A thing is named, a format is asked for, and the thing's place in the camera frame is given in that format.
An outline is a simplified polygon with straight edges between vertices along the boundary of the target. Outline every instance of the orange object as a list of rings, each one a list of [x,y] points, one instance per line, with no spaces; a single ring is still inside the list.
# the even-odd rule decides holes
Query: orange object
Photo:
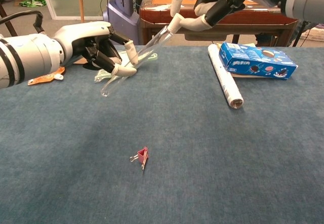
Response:
[[[28,85],[32,86],[32,85],[36,85],[39,83],[47,83],[47,82],[51,82],[53,80],[62,80],[63,76],[62,74],[65,72],[65,68],[64,67],[59,67],[57,71],[47,74],[45,76],[41,76],[35,79],[31,79],[28,81]]]

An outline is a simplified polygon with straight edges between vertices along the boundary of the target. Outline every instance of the gray machine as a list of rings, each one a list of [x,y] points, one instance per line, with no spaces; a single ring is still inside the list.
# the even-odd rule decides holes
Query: gray machine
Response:
[[[132,39],[135,45],[143,44],[140,17],[134,12],[133,0],[110,0],[104,21],[110,22],[115,30]]]

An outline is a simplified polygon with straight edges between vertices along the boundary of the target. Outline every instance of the blue table surface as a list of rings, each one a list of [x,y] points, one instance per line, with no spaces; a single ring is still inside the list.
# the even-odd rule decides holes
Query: blue table surface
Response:
[[[322,223],[324,49],[280,49],[299,68],[235,79],[239,110],[207,47],[162,47],[108,98],[80,65],[0,90],[0,223]]]

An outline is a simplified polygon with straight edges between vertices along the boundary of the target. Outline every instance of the floor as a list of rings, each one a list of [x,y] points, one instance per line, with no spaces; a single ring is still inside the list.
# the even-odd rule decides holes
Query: floor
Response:
[[[20,6],[16,6],[15,2],[5,2],[3,7],[7,14],[13,14],[16,12],[29,10],[30,8],[24,8]],[[80,23],[79,20],[52,20],[50,12],[47,6],[39,7],[37,10],[41,11],[44,16],[43,20],[43,28],[48,36],[53,36],[54,33],[63,25],[70,25],[70,24],[78,24]],[[24,16],[23,18],[16,18],[12,20],[12,24],[18,33],[18,35],[27,35],[31,33],[35,33],[35,30],[32,26],[34,23],[34,16]],[[10,36],[7,28],[5,25],[0,25],[0,34],[4,37]],[[227,36],[227,42],[232,41],[232,36]],[[241,44],[248,44],[248,43],[255,43],[254,35],[242,35],[240,36],[239,43]],[[297,46],[300,46],[304,40],[300,40]],[[208,46],[210,45],[211,41],[187,41],[184,39],[184,35],[176,34],[172,37],[172,39],[167,43],[168,46]],[[303,44],[303,47],[324,47],[324,42],[316,42],[306,40]]]

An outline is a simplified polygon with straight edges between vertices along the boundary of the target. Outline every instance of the oreo box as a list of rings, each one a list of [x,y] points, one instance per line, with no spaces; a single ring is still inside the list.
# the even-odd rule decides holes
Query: oreo box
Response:
[[[219,56],[233,74],[287,80],[298,67],[284,52],[275,49],[223,43]]]

